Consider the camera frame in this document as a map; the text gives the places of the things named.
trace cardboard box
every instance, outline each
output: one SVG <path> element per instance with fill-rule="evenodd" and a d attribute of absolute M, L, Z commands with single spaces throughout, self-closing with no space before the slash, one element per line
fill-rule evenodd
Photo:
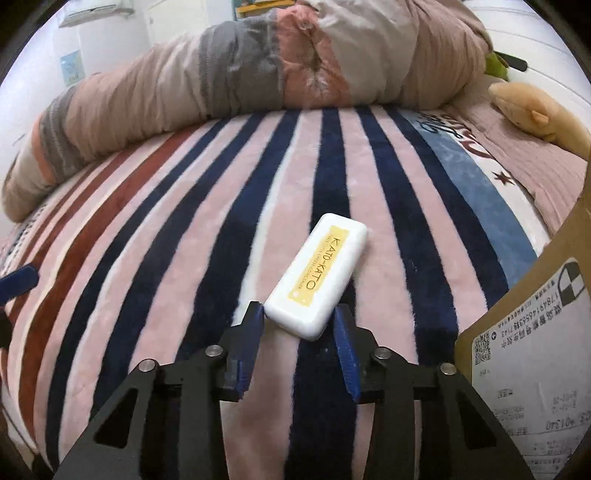
<path fill-rule="evenodd" d="M 456 342 L 457 367 L 539 480 L 591 479 L 588 286 L 591 167 L 579 200 L 531 271 Z"/>

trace metal screw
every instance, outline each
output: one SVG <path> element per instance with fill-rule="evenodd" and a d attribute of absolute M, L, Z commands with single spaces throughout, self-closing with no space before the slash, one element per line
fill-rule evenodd
<path fill-rule="evenodd" d="M 453 364 L 441 364 L 439 368 L 444 375 L 455 375 L 457 373 L 457 368 Z"/>
<path fill-rule="evenodd" d="M 207 356 L 219 356 L 223 353 L 223 347 L 219 345 L 210 345 L 205 349 L 205 355 Z"/>
<path fill-rule="evenodd" d="M 374 355 L 376 358 L 379 358 L 380 360 L 387 360 L 392 356 L 392 352 L 389 348 L 379 346 L 374 350 Z"/>
<path fill-rule="evenodd" d="M 142 372 L 150 372 L 154 369 L 154 367 L 156 367 L 156 362 L 154 360 L 152 360 L 151 358 L 147 358 L 146 360 L 142 360 L 139 363 L 139 369 Z"/>

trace stuffed animal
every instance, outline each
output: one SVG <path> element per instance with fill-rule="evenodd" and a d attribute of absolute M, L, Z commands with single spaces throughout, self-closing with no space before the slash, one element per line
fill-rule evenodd
<path fill-rule="evenodd" d="M 514 125 L 589 161 L 589 130 L 550 95 L 520 82 L 495 83 L 488 91 L 492 102 Z"/>

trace qr code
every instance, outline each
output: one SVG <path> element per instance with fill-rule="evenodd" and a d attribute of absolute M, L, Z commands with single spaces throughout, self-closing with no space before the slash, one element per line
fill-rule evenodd
<path fill-rule="evenodd" d="M 476 339 L 474 346 L 475 365 L 491 359 L 491 334 L 485 332 Z"/>

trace striped blanket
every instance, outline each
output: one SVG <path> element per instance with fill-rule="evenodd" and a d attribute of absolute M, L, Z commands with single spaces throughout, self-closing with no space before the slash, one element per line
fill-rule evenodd
<path fill-rule="evenodd" d="M 463 125 L 393 107 L 255 113 L 155 137 L 64 183 L 16 231 L 2 375 L 23 435 L 57 467 L 142 359 L 184 359 L 264 301 L 322 214 L 365 223 L 343 301 L 415 363 L 453 360 L 547 241 L 520 186 Z M 267 323 L 251 389 L 223 404 L 231 478 L 361 478 L 372 421 L 330 328 Z"/>

